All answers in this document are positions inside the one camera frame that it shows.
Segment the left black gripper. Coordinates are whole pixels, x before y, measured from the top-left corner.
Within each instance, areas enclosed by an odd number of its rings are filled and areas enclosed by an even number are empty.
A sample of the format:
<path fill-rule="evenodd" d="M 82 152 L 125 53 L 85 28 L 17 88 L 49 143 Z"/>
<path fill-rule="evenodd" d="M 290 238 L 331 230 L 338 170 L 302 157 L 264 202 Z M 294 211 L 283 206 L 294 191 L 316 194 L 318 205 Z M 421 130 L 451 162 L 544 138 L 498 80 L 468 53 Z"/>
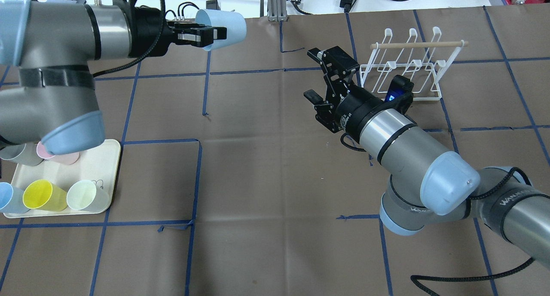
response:
<path fill-rule="evenodd" d="M 143 55 L 155 41 L 161 27 L 161 10 L 157 8 L 133 7 L 130 10 L 129 24 L 131 46 L 129 57 L 137 58 Z M 163 22 L 163 31 L 159 41 L 149 53 L 150 57 L 161 57 L 168 51 L 172 43 L 176 45 L 191 45 L 206 47 L 215 40 L 227 39 L 226 27 L 214 27 L 197 24 L 192 21 Z"/>

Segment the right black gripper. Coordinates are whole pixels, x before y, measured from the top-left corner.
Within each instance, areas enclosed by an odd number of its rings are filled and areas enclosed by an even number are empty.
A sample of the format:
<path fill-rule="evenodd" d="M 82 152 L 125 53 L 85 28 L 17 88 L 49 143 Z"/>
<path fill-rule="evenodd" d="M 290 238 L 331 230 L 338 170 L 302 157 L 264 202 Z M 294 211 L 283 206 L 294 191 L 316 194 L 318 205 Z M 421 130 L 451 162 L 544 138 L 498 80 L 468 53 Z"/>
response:
<path fill-rule="evenodd" d="M 415 123 L 391 108 L 390 103 L 355 85 L 359 63 L 340 47 L 309 49 L 327 85 L 325 98 L 315 90 L 304 92 L 316 112 L 315 119 L 331 133 L 343 131 L 359 144 L 391 144 Z"/>

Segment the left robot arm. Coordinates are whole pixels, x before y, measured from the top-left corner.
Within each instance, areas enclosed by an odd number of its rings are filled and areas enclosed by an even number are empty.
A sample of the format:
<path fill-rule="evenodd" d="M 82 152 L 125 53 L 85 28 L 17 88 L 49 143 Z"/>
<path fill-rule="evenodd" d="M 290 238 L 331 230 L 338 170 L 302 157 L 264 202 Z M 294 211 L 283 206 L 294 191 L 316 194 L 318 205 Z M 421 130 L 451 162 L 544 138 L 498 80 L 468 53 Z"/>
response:
<path fill-rule="evenodd" d="M 105 140 L 91 61 L 165 55 L 171 44 L 220 48 L 230 27 L 218 10 L 194 21 L 167 20 L 137 0 L 96 3 L 1 2 L 1 63 L 19 69 L 19 87 L 1 91 L 1 147 L 41 142 L 53 155 L 78 153 Z"/>

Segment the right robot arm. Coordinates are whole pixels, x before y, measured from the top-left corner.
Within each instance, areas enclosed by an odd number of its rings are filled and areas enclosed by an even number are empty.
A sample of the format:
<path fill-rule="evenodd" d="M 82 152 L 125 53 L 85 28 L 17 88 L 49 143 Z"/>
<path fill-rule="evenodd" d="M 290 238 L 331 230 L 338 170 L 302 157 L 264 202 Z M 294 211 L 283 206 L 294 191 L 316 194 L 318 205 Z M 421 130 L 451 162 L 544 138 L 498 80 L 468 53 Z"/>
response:
<path fill-rule="evenodd" d="M 359 63 L 342 48 L 312 48 L 327 85 L 325 98 L 304 97 L 316 120 L 332 133 L 344 131 L 390 173 L 379 216 L 397 235 L 414 235 L 428 224 L 477 217 L 530 257 L 549 267 L 549 196 L 515 167 L 475 170 L 421 129 L 406 112 L 414 83 L 393 77 L 384 100 L 352 81 Z"/>

